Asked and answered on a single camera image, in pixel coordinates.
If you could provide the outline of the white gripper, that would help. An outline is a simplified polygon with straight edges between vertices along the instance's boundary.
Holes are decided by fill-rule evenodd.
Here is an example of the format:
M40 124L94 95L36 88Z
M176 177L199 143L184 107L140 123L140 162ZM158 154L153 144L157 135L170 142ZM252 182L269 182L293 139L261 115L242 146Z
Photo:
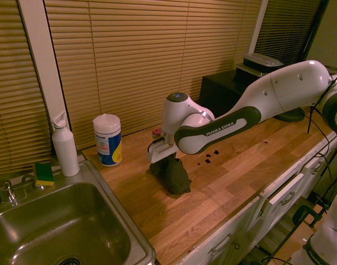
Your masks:
M165 157L175 153L177 151L176 145L170 145L166 143L163 137L154 140L148 146L147 158L151 163L156 163Z

